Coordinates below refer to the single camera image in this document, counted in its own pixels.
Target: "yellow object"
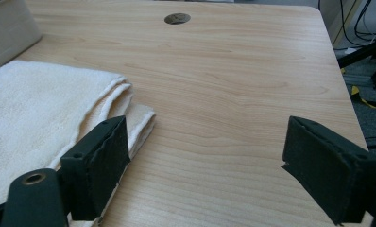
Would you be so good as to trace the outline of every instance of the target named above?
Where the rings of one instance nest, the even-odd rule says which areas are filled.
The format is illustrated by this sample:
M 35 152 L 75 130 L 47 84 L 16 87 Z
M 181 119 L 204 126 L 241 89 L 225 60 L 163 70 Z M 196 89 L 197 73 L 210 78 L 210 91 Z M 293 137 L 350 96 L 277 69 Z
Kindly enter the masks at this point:
M 366 100 L 362 99 L 360 94 L 359 94 L 359 88 L 357 86 L 352 86 L 352 92 L 350 93 L 352 96 L 358 96 L 358 98 L 363 102 L 365 103 L 367 106 L 369 106 L 370 108 L 373 108 L 373 109 L 376 109 L 375 106 L 371 105 L 370 103 L 368 103 Z

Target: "table surface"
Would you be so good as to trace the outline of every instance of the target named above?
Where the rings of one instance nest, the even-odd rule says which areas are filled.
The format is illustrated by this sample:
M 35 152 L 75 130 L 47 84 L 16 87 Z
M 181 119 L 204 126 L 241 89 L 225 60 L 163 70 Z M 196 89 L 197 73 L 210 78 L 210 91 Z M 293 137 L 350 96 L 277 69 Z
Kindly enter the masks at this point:
M 26 2 L 43 38 L 18 59 L 124 74 L 157 113 L 104 226 L 333 226 L 281 168 L 290 115 L 366 147 L 316 9 Z

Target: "wooden table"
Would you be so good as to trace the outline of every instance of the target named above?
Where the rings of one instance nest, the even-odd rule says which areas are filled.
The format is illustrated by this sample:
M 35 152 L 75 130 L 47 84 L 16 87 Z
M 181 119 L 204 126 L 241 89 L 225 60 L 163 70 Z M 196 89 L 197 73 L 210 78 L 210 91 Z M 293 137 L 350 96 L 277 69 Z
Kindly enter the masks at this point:
M 122 73 L 157 113 L 104 226 L 333 226 L 281 168 L 290 115 L 366 147 L 316 9 L 27 4 L 43 38 L 19 59 Z M 166 24 L 176 12 L 191 20 Z

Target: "grommet hole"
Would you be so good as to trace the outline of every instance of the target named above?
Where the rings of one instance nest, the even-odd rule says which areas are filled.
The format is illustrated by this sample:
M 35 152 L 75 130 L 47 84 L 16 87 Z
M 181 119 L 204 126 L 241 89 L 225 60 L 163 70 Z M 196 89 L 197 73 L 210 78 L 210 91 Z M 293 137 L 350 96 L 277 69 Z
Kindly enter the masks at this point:
M 164 17 L 164 21 L 169 25 L 180 25 L 191 20 L 191 16 L 185 13 L 173 13 Z

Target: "white towel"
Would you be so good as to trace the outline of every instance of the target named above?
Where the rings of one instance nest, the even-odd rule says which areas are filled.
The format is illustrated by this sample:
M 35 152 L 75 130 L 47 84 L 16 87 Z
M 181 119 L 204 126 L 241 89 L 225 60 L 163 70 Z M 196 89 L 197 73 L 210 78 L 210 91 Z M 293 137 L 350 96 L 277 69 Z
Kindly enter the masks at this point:
M 132 85 L 119 74 L 43 62 L 0 68 L 0 203 L 28 171 L 56 168 L 60 157 L 99 122 L 125 114 L 129 156 L 150 134 L 155 114 L 130 104 Z

